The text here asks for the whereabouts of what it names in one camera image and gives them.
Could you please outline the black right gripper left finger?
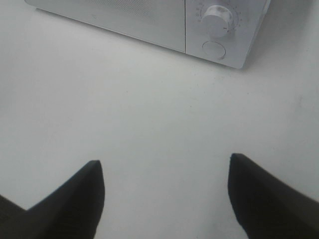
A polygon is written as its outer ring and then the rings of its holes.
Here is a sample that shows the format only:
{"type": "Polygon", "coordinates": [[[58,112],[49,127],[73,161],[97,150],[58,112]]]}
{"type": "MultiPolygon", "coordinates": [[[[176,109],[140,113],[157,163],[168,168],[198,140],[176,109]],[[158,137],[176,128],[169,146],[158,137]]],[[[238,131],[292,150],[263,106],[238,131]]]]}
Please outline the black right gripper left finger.
{"type": "Polygon", "coordinates": [[[1,196],[0,237],[93,239],[104,204],[102,165],[99,160],[92,160],[28,210],[1,196]]]}

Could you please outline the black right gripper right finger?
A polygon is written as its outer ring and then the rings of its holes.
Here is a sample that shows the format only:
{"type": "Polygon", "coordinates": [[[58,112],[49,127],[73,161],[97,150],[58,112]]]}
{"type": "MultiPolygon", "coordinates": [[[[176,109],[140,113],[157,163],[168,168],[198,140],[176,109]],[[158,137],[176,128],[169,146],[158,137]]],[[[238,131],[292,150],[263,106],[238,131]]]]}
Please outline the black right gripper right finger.
{"type": "Polygon", "coordinates": [[[250,239],[317,239],[319,203],[240,153],[230,157],[228,195],[250,239]]]}

